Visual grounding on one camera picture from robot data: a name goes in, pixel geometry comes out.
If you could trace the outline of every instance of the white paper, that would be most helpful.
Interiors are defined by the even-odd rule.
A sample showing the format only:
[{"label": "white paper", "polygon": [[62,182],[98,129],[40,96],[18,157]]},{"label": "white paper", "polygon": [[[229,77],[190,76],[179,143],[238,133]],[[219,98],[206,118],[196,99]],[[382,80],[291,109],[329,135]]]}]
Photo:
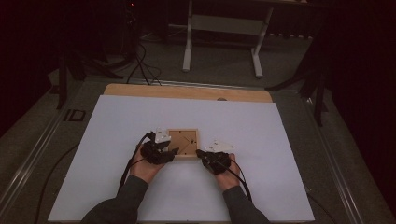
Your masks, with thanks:
[{"label": "white paper", "polygon": [[[49,220],[81,220],[115,197],[135,145],[159,127],[198,129],[201,146],[232,143],[258,209],[271,221],[314,220],[275,104],[107,95],[93,111]],[[228,221],[229,215],[200,161],[173,161],[150,184],[138,220]]]}]

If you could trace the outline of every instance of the metal stand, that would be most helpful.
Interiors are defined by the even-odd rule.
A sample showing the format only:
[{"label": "metal stand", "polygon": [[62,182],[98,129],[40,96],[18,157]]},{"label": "metal stand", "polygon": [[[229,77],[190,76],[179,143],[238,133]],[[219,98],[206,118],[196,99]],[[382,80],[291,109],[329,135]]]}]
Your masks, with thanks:
[{"label": "metal stand", "polygon": [[263,77],[262,65],[260,63],[259,52],[262,47],[262,41],[271,19],[273,8],[270,7],[264,21],[243,20],[235,18],[224,18],[214,16],[195,15],[192,13],[192,0],[189,3],[189,17],[187,20],[187,44],[184,52],[183,71],[189,72],[191,65],[191,33],[194,30],[207,30],[215,32],[258,35],[259,40],[255,48],[251,50],[251,56],[254,65],[254,71],[257,78]]}]

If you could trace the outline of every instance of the table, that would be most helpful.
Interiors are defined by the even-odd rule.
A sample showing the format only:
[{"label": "table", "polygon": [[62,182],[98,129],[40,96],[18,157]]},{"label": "table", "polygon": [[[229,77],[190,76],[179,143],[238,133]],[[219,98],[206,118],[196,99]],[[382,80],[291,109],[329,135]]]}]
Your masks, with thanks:
[{"label": "table", "polygon": [[[214,101],[219,98],[228,101]],[[253,202],[270,220],[314,220],[271,102],[266,91],[109,85],[93,111],[49,221],[79,221],[96,204],[114,197],[125,162],[148,128],[191,126],[200,131],[203,146],[213,137],[234,145]],[[227,220],[216,181],[199,161],[166,164],[139,208],[139,222]]]},{"label": "table", "polygon": [[262,47],[262,41],[264,40],[265,32],[268,28],[273,10],[274,9],[272,7],[267,10],[264,21],[196,15],[192,13],[192,0],[190,0],[189,17],[187,20],[187,44],[184,53],[183,71],[190,71],[192,50],[191,33],[192,29],[195,29],[233,34],[257,35],[259,40],[256,47],[251,50],[251,56],[256,77],[261,78],[262,65],[260,64],[259,52]]}]

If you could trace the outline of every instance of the black cable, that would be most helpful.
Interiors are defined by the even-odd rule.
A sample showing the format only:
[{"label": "black cable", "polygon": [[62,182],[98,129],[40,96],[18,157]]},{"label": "black cable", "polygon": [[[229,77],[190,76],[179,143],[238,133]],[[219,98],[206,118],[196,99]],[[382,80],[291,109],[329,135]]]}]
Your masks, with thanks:
[{"label": "black cable", "polygon": [[137,62],[138,62],[140,71],[142,72],[143,78],[146,80],[146,83],[147,83],[148,85],[150,85],[149,80],[148,80],[148,78],[146,77],[145,71],[144,71],[144,69],[143,69],[143,67],[142,67],[142,61],[140,61],[140,58],[139,58],[139,57],[136,57],[136,59],[137,59]]},{"label": "black cable", "polygon": [[44,192],[46,191],[46,187],[47,187],[47,184],[49,183],[50,176],[52,175],[53,171],[55,170],[55,168],[56,168],[56,166],[59,164],[59,162],[60,162],[67,154],[69,154],[71,151],[73,151],[75,148],[77,148],[78,145],[79,145],[79,143],[76,144],[75,146],[71,147],[70,149],[68,149],[68,150],[62,155],[62,157],[61,157],[59,160],[56,161],[55,165],[54,165],[54,166],[52,167],[52,169],[49,171],[49,175],[47,176],[47,179],[46,179],[46,181],[45,181],[44,187],[43,187],[43,189],[41,190],[40,199],[38,200],[38,206],[37,206],[37,210],[36,210],[36,212],[35,212],[35,224],[38,223],[37,221],[38,221],[38,217],[39,217],[39,215],[40,215],[41,203],[43,202]]},{"label": "black cable", "polygon": [[[147,50],[146,50],[146,48],[142,45],[142,44],[138,44],[142,49],[143,49],[143,51],[145,52],[145,55],[146,55],[146,52],[147,52]],[[158,81],[158,83],[160,84],[160,86],[162,85],[161,84],[161,81],[158,79],[158,76],[161,74],[161,69],[160,68],[158,68],[158,67],[154,67],[154,66],[151,66],[151,65],[147,65],[146,63],[144,63],[143,62],[143,60],[144,60],[144,58],[142,58],[140,61],[141,61],[141,63],[143,64],[143,65],[145,65],[146,66],[146,69],[148,70],[148,72],[153,76],[153,80],[151,81],[151,83],[154,81],[154,80],[157,80]],[[158,75],[158,76],[155,76],[154,74],[152,74],[152,72],[149,70],[149,67],[152,67],[152,68],[154,68],[154,69],[157,69],[157,70],[159,70],[160,71],[160,74]]]},{"label": "black cable", "polygon": [[119,194],[120,189],[122,188],[122,186],[123,186],[124,183],[125,183],[126,177],[128,176],[129,169],[130,169],[133,165],[135,165],[135,164],[138,163],[138,161],[133,163],[134,157],[136,156],[136,153],[137,153],[137,151],[139,150],[140,146],[142,146],[143,141],[144,141],[147,137],[149,137],[149,134],[148,134],[148,133],[146,133],[146,134],[142,137],[142,139],[140,139],[140,142],[136,145],[136,148],[134,149],[134,155],[132,155],[132,158],[128,160],[128,163],[126,164],[125,170],[124,170],[124,172],[123,172],[123,174],[122,174],[122,177],[121,177],[121,181],[120,181],[120,185],[119,185],[119,190],[117,191],[117,194]]},{"label": "black cable", "polygon": [[323,204],[318,202],[318,200],[316,200],[311,194],[306,193],[306,195],[308,196],[308,198],[310,198],[312,201],[314,201],[326,213],[326,215],[332,220],[332,223],[337,224],[337,222],[334,220],[334,218],[332,217],[330,212],[327,211],[326,208],[324,208]]},{"label": "black cable", "polygon": [[251,202],[253,203],[253,201],[252,201],[252,199],[251,199],[250,190],[248,189],[248,184],[246,183],[246,181],[244,181],[243,179],[241,179],[241,177],[240,177],[239,175],[237,175],[237,174],[236,174],[234,171],[232,171],[229,167],[223,165],[223,164],[222,164],[221,162],[219,162],[218,160],[215,160],[215,162],[216,162],[217,164],[219,164],[220,166],[224,167],[225,169],[227,169],[228,172],[230,172],[232,175],[234,175],[236,178],[238,178],[239,181],[241,181],[242,185],[244,186],[245,192],[247,193],[247,198],[248,198],[248,200],[251,201]]},{"label": "black cable", "polygon": [[241,169],[241,167],[238,165],[238,163],[236,163],[236,161],[231,160],[231,159],[230,159],[230,161],[232,161],[233,163],[235,163],[235,165],[236,165],[236,166],[238,167],[238,169],[241,171],[242,177],[244,177],[244,181],[247,182],[247,180],[245,179],[244,172],[242,171],[242,169]]},{"label": "black cable", "polygon": [[136,69],[137,69],[138,67],[141,66],[141,62],[143,62],[143,60],[144,60],[145,58],[146,58],[146,49],[143,47],[143,56],[142,56],[141,59],[139,58],[139,56],[138,56],[137,53],[136,53],[137,65],[136,65],[136,67],[134,68],[134,70],[132,70],[131,74],[128,76],[128,79],[126,80],[126,84],[129,84],[129,80],[131,79],[132,75],[134,74],[134,72],[136,71]]}]

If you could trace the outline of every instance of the white metal leg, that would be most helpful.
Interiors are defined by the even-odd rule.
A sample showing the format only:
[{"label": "white metal leg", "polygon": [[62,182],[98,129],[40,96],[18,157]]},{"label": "white metal leg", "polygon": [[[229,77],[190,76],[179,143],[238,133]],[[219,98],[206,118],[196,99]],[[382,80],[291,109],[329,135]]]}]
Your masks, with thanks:
[{"label": "white metal leg", "polygon": [[262,23],[262,30],[260,31],[260,34],[259,34],[259,41],[258,41],[256,47],[251,49],[251,56],[253,59],[254,72],[255,72],[257,78],[263,77],[262,64],[260,63],[259,52],[260,52],[260,49],[262,48],[262,41],[265,38],[265,33],[267,31],[268,24],[270,22],[273,10],[274,9],[272,7],[270,7],[268,9],[265,21]]},{"label": "white metal leg", "polygon": [[191,18],[192,18],[192,0],[190,0],[190,2],[189,2],[189,17],[187,19],[187,44],[186,44],[186,50],[184,51],[183,72],[189,72],[190,71],[191,49],[192,49],[192,43],[191,43],[191,32],[192,32]]}]

